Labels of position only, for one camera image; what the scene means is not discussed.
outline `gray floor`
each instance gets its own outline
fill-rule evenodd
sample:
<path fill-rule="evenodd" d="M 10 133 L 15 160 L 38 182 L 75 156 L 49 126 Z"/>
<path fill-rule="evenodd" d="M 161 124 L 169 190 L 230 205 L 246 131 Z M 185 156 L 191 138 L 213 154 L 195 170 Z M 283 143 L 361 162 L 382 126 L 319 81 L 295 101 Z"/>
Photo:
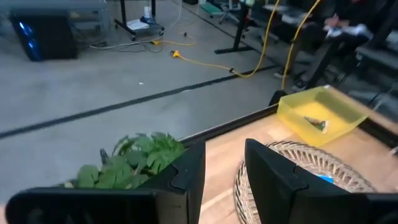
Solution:
<path fill-rule="evenodd" d="M 140 16 L 145 4 L 129 2 L 129 19 L 134 18 L 131 15 L 134 9 L 139 9 L 136 13 Z M 176 19 L 177 5 L 160 1 L 158 9 L 157 20 L 168 27 Z M 184 10 L 180 24 L 192 20 L 195 20 L 192 25 L 180 30 L 196 38 L 197 44 L 194 47 L 165 44 L 159 54 L 87 50 L 78 60 L 32 63 L 15 38 L 1 39 L 0 132 L 231 75 L 228 71 L 172 58 L 171 50 L 237 71 L 255 67 L 259 54 L 254 51 L 215 55 L 215 49 L 232 46 L 233 38 Z M 232 34 L 236 30 L 228 23 L 222 29 Z M 175 29 L 167 32 L 165 39 L 188 41 Z M 127 42 L 128 35 L 117 31 L 111 35 L 111 41 Z M 263 65 L 271 63 L 265 60 Z M 162 131 L 183 138 L 259 110 L 267 106 L 273 92 L 279 89 L 280 80 L 272 76 L 274 71 L 2 139 L 0 203 L 18 190 L 74 177 L 83 164 L 99 165 L 99 149 L 110 151 L 127 134 Z"/>

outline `yellow plug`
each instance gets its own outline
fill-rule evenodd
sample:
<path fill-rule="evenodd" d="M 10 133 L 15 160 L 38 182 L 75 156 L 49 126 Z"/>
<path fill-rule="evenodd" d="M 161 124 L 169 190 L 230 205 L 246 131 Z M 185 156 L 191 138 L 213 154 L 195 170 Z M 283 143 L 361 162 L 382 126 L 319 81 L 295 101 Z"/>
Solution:
<path fill-rule="evenodd" d="M 180 52 L 178 50 L 172 50 L 171 51 L 171 55 L 172 55 L 173 58 L 180 58 L 181 57 Z"/>

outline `translucent yellow container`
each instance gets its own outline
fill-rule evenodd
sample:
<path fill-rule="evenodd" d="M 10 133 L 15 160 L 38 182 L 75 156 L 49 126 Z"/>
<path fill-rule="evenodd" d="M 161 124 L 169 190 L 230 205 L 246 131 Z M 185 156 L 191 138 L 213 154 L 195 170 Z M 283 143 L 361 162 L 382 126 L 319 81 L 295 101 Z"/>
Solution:
<path fill-rule="evenodd" d="M 367 117 L 324 87 L 282 97 L 277 116 L 312 146 L 321 146 L 346 134 Z M 327 126 L 320 131 L 304 116 L 326 121 Z"/>

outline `leafy vegetable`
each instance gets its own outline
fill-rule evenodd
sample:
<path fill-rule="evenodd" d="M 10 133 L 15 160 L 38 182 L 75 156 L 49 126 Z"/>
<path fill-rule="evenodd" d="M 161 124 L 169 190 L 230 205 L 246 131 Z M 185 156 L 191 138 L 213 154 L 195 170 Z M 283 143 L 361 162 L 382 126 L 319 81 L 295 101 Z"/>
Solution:
<path fill-rule="evenodd" d="M 165 169 L 183 152 L 183 145 L 169 134 L 124 136 L 115 145 L 111 157 L 105 150 L 100 150 L 101 170 L 93 165 L 84 165 L 79 170 L 76 186 L 72 183 L 64 186 L 134 189 Z"/>

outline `wicker basket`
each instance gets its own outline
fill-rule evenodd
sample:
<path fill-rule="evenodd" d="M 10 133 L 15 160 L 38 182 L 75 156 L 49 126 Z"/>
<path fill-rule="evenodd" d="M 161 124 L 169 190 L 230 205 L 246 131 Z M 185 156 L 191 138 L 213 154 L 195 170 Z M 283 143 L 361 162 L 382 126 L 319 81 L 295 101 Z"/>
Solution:
<path fill-rule="evenodd" d="M 316 175 L 327 175 L 349 192 L 375 192 L 376 189 L 353 168 L 331 154 L 298 142 L 273 142 L 267 145 L 300 167 Z M 246 165 L 242 162 L 234 183 L 235 207 L 241 223 L 258 224 L 260 218 L 250 189 Z"/>

